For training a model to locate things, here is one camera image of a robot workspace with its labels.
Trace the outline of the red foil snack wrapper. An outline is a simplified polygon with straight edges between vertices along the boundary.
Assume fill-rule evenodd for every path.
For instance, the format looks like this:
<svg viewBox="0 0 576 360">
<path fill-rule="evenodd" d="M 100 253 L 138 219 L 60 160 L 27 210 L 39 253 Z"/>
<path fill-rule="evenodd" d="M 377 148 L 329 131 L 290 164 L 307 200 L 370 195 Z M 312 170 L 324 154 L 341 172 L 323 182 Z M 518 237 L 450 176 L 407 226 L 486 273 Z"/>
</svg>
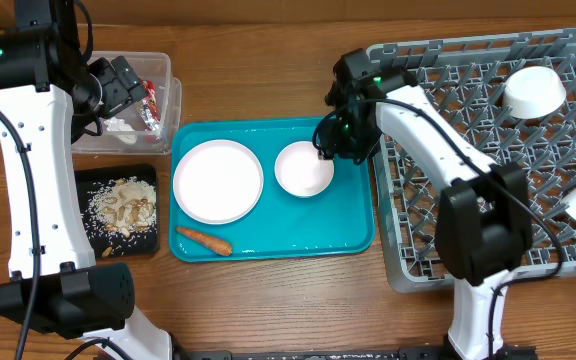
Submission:
<svg viewBox="0 0 576 360">
<path fill-rule="evenodd" d="M 141 83 L 146 90 L 146 96 L 142 99 L 142 103 L 139 106 L 140 115 L 146 127 L 150 131 L 159 134 L 161 131 L 161 121 L 158 114 L 154 84 L 150 80 L 142 80 Z"/>
</svg>

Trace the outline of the white tissue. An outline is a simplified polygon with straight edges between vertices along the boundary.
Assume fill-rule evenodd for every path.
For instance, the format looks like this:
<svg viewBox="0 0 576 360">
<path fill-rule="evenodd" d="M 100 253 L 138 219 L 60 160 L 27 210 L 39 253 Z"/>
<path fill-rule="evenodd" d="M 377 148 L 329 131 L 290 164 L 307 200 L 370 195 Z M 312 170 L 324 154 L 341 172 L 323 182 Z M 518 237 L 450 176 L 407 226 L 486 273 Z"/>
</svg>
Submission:
<svg viewBox="0 0 576 360">
<path fill-rule="evenodd" d="M 113 136 L 118 138 L 122 143 L 127 145 L 135 145 L 137 142 L 137 136 L 134 135 L 134 129 L 127 124 L 123 119 L 113 117 L 104 121 L 107 130 L 112 133 Z"/>
</svg>

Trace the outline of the pink plate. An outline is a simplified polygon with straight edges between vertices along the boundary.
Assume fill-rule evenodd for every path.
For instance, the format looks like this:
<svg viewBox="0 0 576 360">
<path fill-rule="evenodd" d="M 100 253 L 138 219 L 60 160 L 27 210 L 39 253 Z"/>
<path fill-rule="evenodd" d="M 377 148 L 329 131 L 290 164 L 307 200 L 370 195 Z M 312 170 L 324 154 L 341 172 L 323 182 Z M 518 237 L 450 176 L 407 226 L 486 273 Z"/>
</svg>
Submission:
<svg viewBox="0 0 576 360">
<path fill-rule="evenodd" d="M 177 164 L 172 190 L 181 210 L 208 225 L 246 216 L 259 201 L 264 173 L 257 156 L 232 140 L 210 140 L 190 149 Z"/>
</svg>

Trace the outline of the orange carrot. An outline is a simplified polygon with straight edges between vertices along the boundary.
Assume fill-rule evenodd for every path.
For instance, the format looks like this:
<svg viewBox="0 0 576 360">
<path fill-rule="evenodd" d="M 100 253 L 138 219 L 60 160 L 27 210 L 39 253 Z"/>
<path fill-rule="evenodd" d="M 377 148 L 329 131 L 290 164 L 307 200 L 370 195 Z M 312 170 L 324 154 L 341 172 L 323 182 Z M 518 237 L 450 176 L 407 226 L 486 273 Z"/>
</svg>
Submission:
<svg viewBox="0 0 576 360">
<path fill-rule="evenodd" d="M 176 232 L 220 256 L 231 256 L 233 247 L 220 238 L 187 227 L 176 227 Z"/>
</svg>

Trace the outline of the white bowl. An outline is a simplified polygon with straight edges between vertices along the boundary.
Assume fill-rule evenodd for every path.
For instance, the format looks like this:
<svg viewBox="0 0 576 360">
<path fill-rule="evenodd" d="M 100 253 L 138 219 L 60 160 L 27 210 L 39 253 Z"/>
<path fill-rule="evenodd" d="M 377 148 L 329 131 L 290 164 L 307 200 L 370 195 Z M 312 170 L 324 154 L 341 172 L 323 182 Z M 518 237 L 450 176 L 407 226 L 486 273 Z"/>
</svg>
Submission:
<svg viewBox="0 0 576 360">
<path fill-rule="evenodd" d="M 566 99 L 559 75 L 545 66 L 532 66 L 513 73 L 504 83 L 502 105 L 511 108 L 518 119 L 547 116 L 558 110 Z"/>
</svg>

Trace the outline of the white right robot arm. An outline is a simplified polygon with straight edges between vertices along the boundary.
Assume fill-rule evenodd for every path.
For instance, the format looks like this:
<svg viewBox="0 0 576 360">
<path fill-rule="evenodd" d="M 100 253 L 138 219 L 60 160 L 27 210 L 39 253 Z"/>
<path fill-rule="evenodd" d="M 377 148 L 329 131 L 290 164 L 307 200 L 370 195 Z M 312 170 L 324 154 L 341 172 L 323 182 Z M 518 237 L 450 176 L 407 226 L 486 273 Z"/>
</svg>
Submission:
<svg viewBox="0 0 576 360">
<path fill-rule="evenodd" d="M 333 110 L 312 136 L 324 158 L 361 163 L 389 136 L 437 192 L 435 249 L 455 279 L 443 357 L 503 356 L 505 295 L 532 246 L 525 172 L 516 164 L 497 164 L 464 140 L 418 85 L 333 88 L 326 102 Z"/>
</svg>

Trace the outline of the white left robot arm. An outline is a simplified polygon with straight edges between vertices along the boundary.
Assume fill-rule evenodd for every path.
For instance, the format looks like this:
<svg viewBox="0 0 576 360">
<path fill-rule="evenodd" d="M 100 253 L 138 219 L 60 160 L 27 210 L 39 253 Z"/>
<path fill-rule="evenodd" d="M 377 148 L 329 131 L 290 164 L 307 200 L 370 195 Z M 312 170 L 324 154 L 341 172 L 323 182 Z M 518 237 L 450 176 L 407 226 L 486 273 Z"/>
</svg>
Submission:
<svg viewBox="0 0 576 360">
<path fill-rule="evenodd" d="M 72 164 L 74 121 L 107 118 L 144 96 L 122 57 L 86 64 L 76 43 L 0 35 L 0 144 L 12 227 L 0 315 L 117 359 L 180 359 L 174 337 L 136 307 L 128 267 L 97 264 Z"/>
</svg>

